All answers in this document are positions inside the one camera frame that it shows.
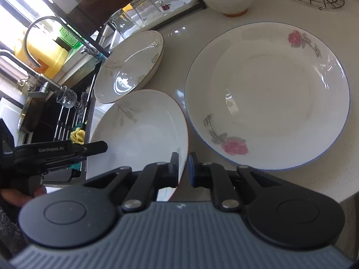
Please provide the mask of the person's left hand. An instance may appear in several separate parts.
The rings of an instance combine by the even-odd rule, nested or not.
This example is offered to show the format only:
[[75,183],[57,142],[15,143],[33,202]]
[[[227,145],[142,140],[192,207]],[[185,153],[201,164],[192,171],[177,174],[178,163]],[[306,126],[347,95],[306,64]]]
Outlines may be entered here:
[[27,247],[27,241],[18,225],[21,208],[34,197],[46,194],[46,187],[35,189],[33,197],[16,189],[1,189],[1,256],[11,259]]

